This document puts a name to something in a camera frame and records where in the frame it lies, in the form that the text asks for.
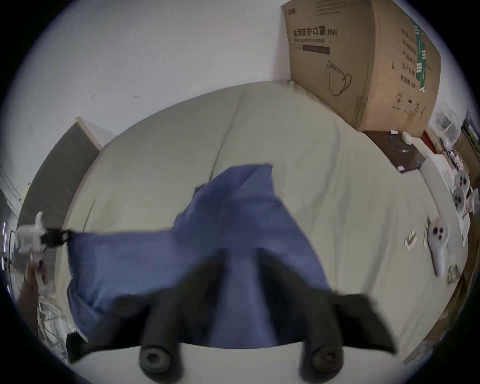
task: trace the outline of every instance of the white bed sheet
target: white bed sheet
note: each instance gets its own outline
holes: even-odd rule
[[[196,186],[240,164],[271,163],[276,193],[310,239],[333,289],[367,293],[406,358],[455,289],[423,246],[438,210],[419,171],[400,174],[363,133],[293,82],[247,84],[161,111],[105,147],[65,227],[101,233],[170,227]],[[411,251],[404,245],[415,230]],[[71,319],[65,249],[57,301]]]

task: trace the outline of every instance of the white object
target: white object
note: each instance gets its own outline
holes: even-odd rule
[[[452,192],[453,202],[455,204],[456,211],[463,217],[463,213],[465,211],[465,202],[466,202],[466,194],[463,192],[461,187],[454,188]]]
[[[35,216],[34,225],[22,225],[17,229],[15,235],[18,252],[23,255],[30,254],[30,260],[37,265],[43,260],[46,246],[42,244],[41,237],[45,235],[45,227],[42,221],[43,212],[38,212]],[[48,286],[44,283],[41,273],[35,272],[35,278],[38,285],[38,294],[40,296],[48,295]]]
[[[463,228],[462,228],[462,238],[463,238],[463,246],[465,247],[467,240],[468,240],[468,231],[470,231],[470,215],[466,214],[463,216]]]
[[[468,189],[470,188],[470,177],[465,171],[459,171],[455,175],[455,188],[460,188],[464,195],[467,195]]]
[[[446,255],[445,249],[450,237],[450,227],[442,217],[430,224],[428,231],[428,244],[432,253],[433,268],[437,277],[445,274]]]
[[[412,145],[412,135],[408,132],[402,133],[402,140],[406,145]]]
[[[15,245],[19,254],[32,254],[32,261],[35,263],[43,260],[45,245],[42,244],[41,237],[45,235],[45,228],[42,222],[43,212],[38,212],[35,216],[34,225],[22,225],[15,234]]]

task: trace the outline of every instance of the human hand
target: human hand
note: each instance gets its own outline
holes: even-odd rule
[[[27,264],[24,285],[34,293],[38,293],[38,283],[36,279],[37,274],[41,275],[43,283],[46,284],[47,278],[45,276],[45,269],[43,268],[43,263],[38,264],[30,261]]]

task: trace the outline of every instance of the plastic bag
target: plastic bag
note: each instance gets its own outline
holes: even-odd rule
[[[470,197],[467,199],[465,207],[467,208],[467,212],[472,212],[474,215],[480,212],[480,198],[478,189],[475,189],[472,192]]]
[[[462,129],[457,123],[458,119],[449,107],[444,106],[438,114],[437,129],[440,130],[439,137],[446,150],[453,149],[453,146],[459,139]]]

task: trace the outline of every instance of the black foam tube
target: black foam tube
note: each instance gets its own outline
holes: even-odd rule
[[[202,312],[202,302],[209,288],[218,288],[223,273],[224,253],[219,252],[189,273],[177,287],[159,292],[158,302],[145,322],[139,357],[140,367],[150,379],[173,383],[182,377],[179,343],[191,339],[192,326],[210,320]]]

